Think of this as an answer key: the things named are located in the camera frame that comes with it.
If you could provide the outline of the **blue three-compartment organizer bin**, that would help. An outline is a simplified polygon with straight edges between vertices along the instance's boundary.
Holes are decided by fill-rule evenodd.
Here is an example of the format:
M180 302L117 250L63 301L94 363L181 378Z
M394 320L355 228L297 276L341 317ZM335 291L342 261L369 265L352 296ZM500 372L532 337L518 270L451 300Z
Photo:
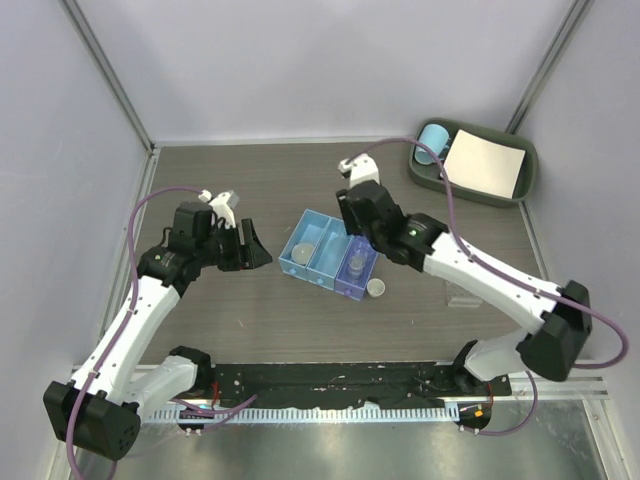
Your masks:
M352 256L353 241L358 237L364 238L349 235L341 219L307 209L293 229L278 257L278 262L286 275L360 301L365 296L366 285L371 279L378 252L368 242L370 255L365 270L355 283L350 282L346 272L347 264ZM315 247L306 266L298 265L291 260L292 248L301 242L311 243Z

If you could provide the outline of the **clear glass beaker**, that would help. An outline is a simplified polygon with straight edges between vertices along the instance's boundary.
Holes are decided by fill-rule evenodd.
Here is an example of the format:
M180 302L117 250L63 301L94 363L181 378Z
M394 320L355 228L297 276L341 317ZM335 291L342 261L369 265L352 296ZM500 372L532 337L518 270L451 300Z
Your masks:
M353 256L363 257L364 259L367 259L369 257L370 245L366 239L360 238L360 237L356 238L353 241L352 247L353 247L352 249Z

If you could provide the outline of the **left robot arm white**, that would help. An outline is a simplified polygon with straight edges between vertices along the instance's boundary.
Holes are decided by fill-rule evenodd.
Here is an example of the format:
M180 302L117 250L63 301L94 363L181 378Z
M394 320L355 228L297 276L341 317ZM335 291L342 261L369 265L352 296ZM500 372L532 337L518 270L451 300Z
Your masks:
M204 191L175 211L162 244L139 259L121 310L96 349L65 383L53 381L43 402L54 434L72 447L117 462L125 457L141 423L174 397L205 397L214 383L211 358L178 346L140 378L133 376L155 332L207 267L223 272L271 263L249 218L237 221L238 199Z

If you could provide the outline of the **white ceramic crucible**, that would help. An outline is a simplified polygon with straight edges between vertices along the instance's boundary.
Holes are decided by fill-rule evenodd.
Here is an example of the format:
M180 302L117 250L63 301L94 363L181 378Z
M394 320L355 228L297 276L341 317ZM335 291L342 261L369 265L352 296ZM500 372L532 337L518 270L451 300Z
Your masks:
M379 278L371 278L366 285L366 291L371 298L379 298L386 291L386 284Z

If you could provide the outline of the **clear acrylic test tube rack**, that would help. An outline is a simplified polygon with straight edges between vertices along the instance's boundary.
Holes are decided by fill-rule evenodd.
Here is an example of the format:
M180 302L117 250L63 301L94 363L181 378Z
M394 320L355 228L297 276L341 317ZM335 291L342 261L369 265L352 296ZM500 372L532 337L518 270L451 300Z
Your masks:
M446 303L450 308L478 308L483 300L459 285L445 282Z

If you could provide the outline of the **small clear glass flask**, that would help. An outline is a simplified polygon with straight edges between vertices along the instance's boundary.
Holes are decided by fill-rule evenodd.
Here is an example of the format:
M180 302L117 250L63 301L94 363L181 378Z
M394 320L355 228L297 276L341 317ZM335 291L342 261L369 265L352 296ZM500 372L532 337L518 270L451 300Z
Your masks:
M347 276L355 283L363 274L367 263L367 255L363 252L354 253L347 264Z

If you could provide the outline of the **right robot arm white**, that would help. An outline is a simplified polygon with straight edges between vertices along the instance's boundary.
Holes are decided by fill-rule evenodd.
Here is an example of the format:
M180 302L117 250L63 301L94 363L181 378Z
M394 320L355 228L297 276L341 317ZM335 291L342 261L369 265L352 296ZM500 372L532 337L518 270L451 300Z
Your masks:
M510 334L465 345L451 371L457 391L472 395L489 380L523 370L555 382L567 379L592 331L584 285L560 287L457 243L448 225L424 213L404 214L373 180L336 197L348 233L365 237L396 264L462 287L518 324Z

